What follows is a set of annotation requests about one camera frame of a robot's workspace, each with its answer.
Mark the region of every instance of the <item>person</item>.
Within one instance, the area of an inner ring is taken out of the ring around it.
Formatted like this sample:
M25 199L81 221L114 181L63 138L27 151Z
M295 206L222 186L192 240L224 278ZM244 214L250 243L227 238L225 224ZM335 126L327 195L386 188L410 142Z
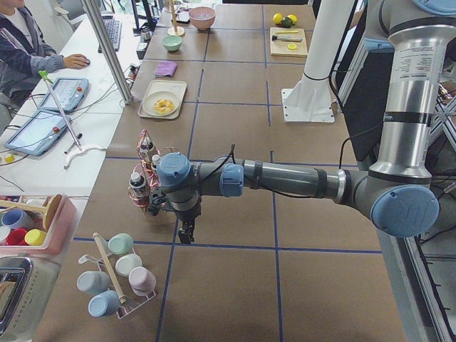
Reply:
M25 0L0 0L0 93L19 107L40 81L40 70L81 69L89 64L82 54L61 56L25 6Z

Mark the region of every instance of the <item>yellow fruit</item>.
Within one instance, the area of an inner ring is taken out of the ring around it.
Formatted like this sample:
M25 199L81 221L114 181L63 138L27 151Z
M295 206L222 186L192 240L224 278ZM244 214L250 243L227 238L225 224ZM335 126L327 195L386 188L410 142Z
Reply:
M281 24L283 27L289 28L293 26L293 21L291 21L291 19L288 16L286 16L282 19Z
M282 13L275 13L272 17L272 21L274 24L279 25L282 22L283 17L284 16L282 16Z
M298 18L294 14L289 14L288 17L291 19L293 22L293 25L298 22Z

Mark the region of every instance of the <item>person's hand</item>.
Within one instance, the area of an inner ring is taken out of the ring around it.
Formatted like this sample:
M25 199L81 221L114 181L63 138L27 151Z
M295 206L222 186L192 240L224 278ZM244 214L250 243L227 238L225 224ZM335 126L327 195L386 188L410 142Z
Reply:
M84 55L75 53L74 55L63 57L63 64L65 64L65 67L69 69L81 69L88 66L89 61Z

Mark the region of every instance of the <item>purple cloth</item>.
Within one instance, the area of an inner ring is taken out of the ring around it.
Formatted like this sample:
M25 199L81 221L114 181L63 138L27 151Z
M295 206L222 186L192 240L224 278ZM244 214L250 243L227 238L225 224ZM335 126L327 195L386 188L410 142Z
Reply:
M162 61L158 63L154 71L155 77L172 77L176 71L177 64L172 61Z

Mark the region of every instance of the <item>jacket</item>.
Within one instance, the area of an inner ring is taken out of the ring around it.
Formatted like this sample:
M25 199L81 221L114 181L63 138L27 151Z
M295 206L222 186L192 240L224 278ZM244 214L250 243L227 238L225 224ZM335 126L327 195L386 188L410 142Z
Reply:
M19 90L33 90L40 81L39 70L52 73L65 68L63 56L47 45L31 12L18 10L26 21L33 46L3 14L0 14L0 92L8 97Z

